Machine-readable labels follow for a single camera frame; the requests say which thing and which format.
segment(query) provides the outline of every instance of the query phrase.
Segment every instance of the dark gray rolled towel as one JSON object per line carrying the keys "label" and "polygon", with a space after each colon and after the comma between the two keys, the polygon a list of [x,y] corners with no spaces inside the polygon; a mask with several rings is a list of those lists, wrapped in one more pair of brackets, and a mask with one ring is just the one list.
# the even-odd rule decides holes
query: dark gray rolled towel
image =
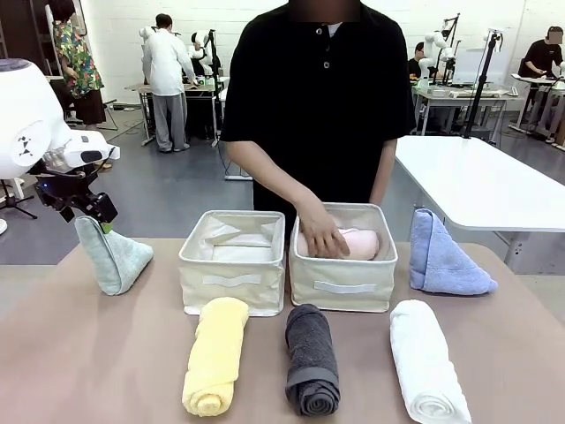
{"label": "dark gray rolled towel", "polygon": [[285,337],[290,355],[286,398],[295,412],[318,417],[337,411],[341,394],[326,317],[314,305],[296,307],[286,322]]}

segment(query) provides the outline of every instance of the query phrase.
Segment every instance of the black hair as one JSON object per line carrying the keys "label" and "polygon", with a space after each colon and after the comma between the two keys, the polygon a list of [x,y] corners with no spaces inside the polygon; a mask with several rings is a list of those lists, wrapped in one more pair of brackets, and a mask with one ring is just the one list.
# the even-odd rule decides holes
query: black hair
{"label": "black hair", "polygon": [[549,40],[549,33],[563,34],[563,28],[561,28],[560,26],[550,26],[549,29],[547,30],[547,37],[546,37],[547,40]]}
{"label": "black hair", "polygon": [[173,18],[165,13],[159,13],[155,18],[158,28],[168,28],[173,25]]}
{"label": "black hair", "polygon": [[53,14],[53,20],[66,22],[76,12],[72,0],[48,0],[47,4]]}

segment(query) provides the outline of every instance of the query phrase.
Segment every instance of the green object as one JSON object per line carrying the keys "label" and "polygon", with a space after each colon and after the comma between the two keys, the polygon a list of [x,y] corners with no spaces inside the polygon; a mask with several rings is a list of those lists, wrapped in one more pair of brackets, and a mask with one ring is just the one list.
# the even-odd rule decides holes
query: green object
{"label": "green object", "polygon": [[102,227],[102,231],[104,231],[104,234],[110,234],[110,232],[114,228],[113,223],[101,223],[100,226]]}
{"label": "green object", "polygon": [[63,72],[64,81],[75,99],[104,87],[87,41],[73,30],[70,20],[53,24],[53,39],[59,59],[66,58],[69,67],[78,75],[77,79],[73,79]]}

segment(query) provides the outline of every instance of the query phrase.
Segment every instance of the yellow rolled towel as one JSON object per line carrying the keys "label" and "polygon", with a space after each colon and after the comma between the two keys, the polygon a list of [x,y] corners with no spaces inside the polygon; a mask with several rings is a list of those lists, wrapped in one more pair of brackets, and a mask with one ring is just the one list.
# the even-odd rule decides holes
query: yellow rolled towel
{"label": "yellow rolled towel", "polygon": [[248,317],[247,304],[233,298],[214,299],[202,308],[183,389],[189,413],[215,417],[230,408]]}

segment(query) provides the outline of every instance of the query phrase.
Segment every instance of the white rolled towel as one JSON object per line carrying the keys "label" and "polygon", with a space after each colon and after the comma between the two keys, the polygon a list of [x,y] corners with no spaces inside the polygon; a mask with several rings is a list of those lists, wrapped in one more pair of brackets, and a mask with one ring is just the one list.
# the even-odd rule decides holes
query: white rolled towel
{"label": "white rolled towel", "polygon": [[405,300],[390,314],[390,344],[404,403],[422,424],[471,424],[467,401],[433,310]]}

